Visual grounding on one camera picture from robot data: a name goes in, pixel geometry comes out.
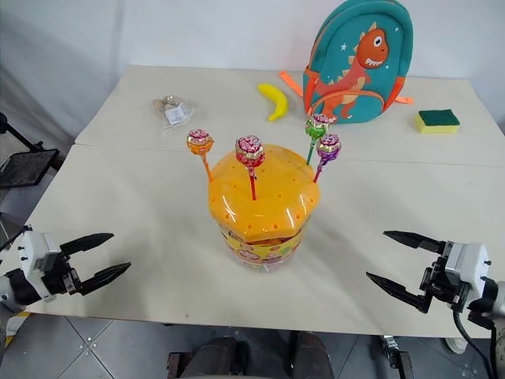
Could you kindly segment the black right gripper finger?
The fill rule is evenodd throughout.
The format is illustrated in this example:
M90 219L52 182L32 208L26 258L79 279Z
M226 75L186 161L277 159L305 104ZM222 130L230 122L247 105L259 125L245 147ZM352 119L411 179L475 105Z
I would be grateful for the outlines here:
M428 312L432 301L431 295L415 295L408 292L403 285L371 272L366 272L366 276L390 296L412 306L422 313Z
M423 249L442 255L446 242L407 231L384 231L384 235L413 249Z

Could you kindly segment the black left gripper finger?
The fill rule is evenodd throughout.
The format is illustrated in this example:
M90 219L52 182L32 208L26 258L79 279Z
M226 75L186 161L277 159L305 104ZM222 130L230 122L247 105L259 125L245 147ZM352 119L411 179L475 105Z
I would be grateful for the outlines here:
M130 262L125 262L105 268L97 272L92 278L78 284L76 286L76 291L81 295L88 295L116 280L120 275L125 273L130 266Z
M66 242L60 245L60 249L64 255L70 256L75 253L94 249L113 237L114 234L112 233L94 233L92 235L86 235L73 241Z

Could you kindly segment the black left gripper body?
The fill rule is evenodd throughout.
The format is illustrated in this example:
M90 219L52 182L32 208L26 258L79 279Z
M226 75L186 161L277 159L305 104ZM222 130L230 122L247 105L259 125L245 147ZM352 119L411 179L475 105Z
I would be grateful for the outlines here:
M43 283L52 294L73 295L78 293L82 284L77 271L69 264L69 257L63 253L51 253L42 266Z

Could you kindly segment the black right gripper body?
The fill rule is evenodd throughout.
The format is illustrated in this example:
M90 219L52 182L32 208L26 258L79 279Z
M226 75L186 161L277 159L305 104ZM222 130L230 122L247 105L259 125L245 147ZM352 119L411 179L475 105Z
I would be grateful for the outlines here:
M425 293L428 310L431 299L436 298L449 305L450 309L462 312L469 294L469 284L455 279L452 274L446 274L447 257L440 256L425 269L420 289Z

